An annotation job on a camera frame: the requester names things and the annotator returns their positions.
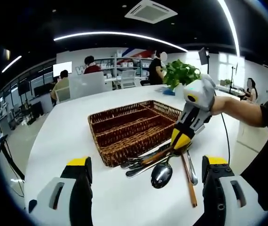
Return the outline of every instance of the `ceiling air conditioner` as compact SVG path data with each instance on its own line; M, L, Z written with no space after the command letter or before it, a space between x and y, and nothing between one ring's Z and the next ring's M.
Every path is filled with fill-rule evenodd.
M155 24L177 15L175 11L150 0L142 0L134 6L126 15L126 18L141 20L150 24Z

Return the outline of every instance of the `led light strip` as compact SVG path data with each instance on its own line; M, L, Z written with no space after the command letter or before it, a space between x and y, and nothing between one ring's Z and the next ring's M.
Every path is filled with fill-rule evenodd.
M67 39L67 38L72 38L72 37L76 37L76 36L81 36L81 35L93 35L93 34L115 34L115 35L126 35L126 36L133 36L133 37L137 37L137 38L143 38L143 39L148 39L148 40L152 40L152 41L157 41L157 42L161 42L163 44L175 47L177 49L180 49L184 52L188 52L188 50L181 48L180 46L176 46L172 43L169 43L167 41L163 41L160 39L155 39L149 36L144 36L144 35L140 35L140 34L132 34L132 33L125 33L125 32L83 32L83 33L77 33L77 34L70 34L70 35L65 35L59 38L55 38L54 41L59 41L62 39Z
M229 9L228 9L228 7L227 7L227 5L226 5L224 0L218 0L218 2L219 2L219 4L221 5L221 7L223 9L223 11L224 11L224 13L225 13L225 15L227 17L229 26L231 28L231 32L232 32L232 36L233 36L233 40L234 40L234 45L236 46L236 55L237 55L237 57L240 57L236 28L234 26L231 14L230 14Z
M2 71L1 73L4 73L10 66L12 66L17 60L19 60L22 56L17 57L15 60L13 60L11 63L9 63Z

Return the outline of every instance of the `man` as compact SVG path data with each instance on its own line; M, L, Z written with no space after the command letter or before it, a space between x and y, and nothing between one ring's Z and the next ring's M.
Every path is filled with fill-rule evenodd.
M57 96L55 94L55 90L58 90L58 89L63 89L65 87L69 87L69 80L68 80L68 71L67 70L64 70L64 71L61 71L60 73L60 77L61 77L61 80L58 81L53 90L51 91L51 98L57 100Z
M160 85L163 82L163 74L160 60L161 51L156 51L155 57L149 66L149 81L151 85Z
M213 115L226 113L250 126L268 127L268 101L264 105L255 105L230 97L215 97L211 111ZM268 210L268 141L241 176L258 193L262 208Z
M100 67L95 64L95 58L93 56L87 56L84 62L86 64L84 74L101 71Z

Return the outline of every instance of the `woven cutlery tray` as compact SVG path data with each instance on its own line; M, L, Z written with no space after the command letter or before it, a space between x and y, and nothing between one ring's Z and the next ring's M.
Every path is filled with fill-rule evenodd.
M102 161L115 167L170 139L180 113L149 100L92 114L88 122Z

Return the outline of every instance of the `black ceiling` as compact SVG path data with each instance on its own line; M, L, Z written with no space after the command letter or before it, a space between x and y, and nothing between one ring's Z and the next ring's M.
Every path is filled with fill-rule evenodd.
M0 45L22 59L0 76L5 84L27 68L55 57L56 53L96 47L166 48L148 40L121 36L85 36L54 42L76 32L120 31L143 34L183 46L234 53L226 17L217 0L155 0L178 13L149 24L124 18L140 0L112 1L11 1L0 6ZM241 54L268 65L268 22L244 0L225 0L236 25ZM262 1L268 9L268 0Z

